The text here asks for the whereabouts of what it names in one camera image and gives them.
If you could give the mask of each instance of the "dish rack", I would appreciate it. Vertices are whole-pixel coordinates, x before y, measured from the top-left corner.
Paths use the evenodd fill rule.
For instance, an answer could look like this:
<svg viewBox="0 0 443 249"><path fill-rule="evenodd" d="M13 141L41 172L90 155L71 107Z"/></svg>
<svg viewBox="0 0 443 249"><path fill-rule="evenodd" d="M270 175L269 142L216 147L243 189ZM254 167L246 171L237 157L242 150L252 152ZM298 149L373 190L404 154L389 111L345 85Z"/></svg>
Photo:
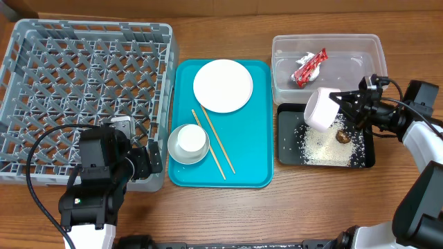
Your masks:
<svg viewBox="0 0 443 249"><path fill-rule="evenodd" d="M127 188L160 189L178 57L167 24L17 22L0 68L0 183L26 182L28 152L45 130L73 123L99 125L128 115L136 120L133 145L157 142L163 171ZM34 184L67 183L80 164L80 132L59 130L42 141L31 167Z"/></svg>

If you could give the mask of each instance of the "wooden chopstick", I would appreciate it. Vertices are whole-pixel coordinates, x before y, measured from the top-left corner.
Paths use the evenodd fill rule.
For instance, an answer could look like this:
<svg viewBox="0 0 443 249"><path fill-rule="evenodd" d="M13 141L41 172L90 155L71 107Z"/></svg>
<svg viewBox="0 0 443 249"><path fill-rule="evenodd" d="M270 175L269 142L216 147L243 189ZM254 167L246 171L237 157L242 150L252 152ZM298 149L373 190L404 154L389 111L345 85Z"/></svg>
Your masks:
<svg viewBox="0 0 443 249"><path fill-rule="evenodd" d="M214 128L212 122L210 121L210 118L209 118L208 114L206 113L205 108L204 108L202 105L200 105L200 107L201 107L201 109L203 110L203 113L205 113L205 116L206 116L206 119L208 120L208 123L209 123L209 125L210 125L210 128L213 130L214 135L215 135L215 138L217 139L217 141L219 141L220 148L221 148L221 150L223 151L223 154L224 154L224 156L226 157L226 160L228 161L230 168L232 169L233 173L235 174L235 169L234 169L234 167L233 167L233 164L230 163L230 160L229 160L228 154L226 153L226 150L224 150L224 147L223 147L223 145L222 145L222 142L220 141L220 138L219 138L219 136L217 135L217 132L215 131L215 128Z"/></svg>
<svg viewBox="0 0 443 249"><path fill-rule="evenodd" d="M197 114L195 114L194 109L192 109L191 111L192 111L192 114L194 115L195 121L197 121L197 124L201 127L201 124L200 124L199 118L197 117ZM213 148L210 146L210 144L209 144L209 150L210 150L211 154L213 155L213 158L214 158L214 160L215 160L215 163L217 163L217 166L218 166L218 168L219 168L219 171L220 171L221 175L223 176L223 179L226 180L226 176L224 176L224 173L223 173L222 167L220 167L219 161L217 160L217 157L215 156L215 153L214 153L214 151L213 151Z"/></svg>

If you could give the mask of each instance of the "transparent container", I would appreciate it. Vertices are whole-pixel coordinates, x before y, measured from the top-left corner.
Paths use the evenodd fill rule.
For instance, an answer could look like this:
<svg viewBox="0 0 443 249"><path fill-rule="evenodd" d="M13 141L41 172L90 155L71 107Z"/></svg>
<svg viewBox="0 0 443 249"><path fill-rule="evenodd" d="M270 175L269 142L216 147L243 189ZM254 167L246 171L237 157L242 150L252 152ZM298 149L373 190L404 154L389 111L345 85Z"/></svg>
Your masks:
<svg viewBox="0 0 443 249"><path fill-rule="evenodd" d="M326 48L329 59L320 65L320 75L301 89L291 80L307 52ZM318 87L357 90L364 76L387 76L380 39L371 34L279 35L272 43L272 90L276 104L306 104Z"/></svg>

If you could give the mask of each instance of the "teal mat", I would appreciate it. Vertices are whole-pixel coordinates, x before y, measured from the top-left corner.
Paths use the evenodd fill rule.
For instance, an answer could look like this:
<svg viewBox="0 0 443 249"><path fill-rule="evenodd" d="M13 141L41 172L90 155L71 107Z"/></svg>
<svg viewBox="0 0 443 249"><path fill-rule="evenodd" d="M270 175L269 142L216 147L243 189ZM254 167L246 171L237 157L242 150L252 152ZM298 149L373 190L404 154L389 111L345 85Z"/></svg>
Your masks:
<svg viewBox="0 0 443 249"><path fill-rule="evenodd" d="M265 187L271 182L274 169L273 104L269 67L257 60L236 60L246 67L252 76L254 86L251 99L240 110L232 113L214 113L206 110L233 164L236 171L234 174L194 96L192 87L199 69L211 61L190 59L179 65L171 131L180 125L196 124L191 112L191 109L194 109L209 135L210 144L226 180L220 174L210 151L202 161L194 165L182 165L169 157L169 177L173 183L184 187Z"/></svg>

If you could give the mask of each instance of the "red wrapper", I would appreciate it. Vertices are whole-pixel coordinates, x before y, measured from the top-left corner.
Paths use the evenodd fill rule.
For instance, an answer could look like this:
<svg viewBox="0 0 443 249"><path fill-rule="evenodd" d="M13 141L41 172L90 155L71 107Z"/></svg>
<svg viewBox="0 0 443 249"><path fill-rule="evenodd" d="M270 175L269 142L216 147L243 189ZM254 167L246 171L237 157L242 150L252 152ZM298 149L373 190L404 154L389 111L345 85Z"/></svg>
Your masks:
<svg viewBox="0 0 443 249"><path fill-rule="evenodd" d="M327 59L326 48L322 49L318 54L314 55L305 65L300 67L295 73L294 77L296 79L297 85L299 87L305 87L306 83L309 81L314 70L320 62Z"/></svg>

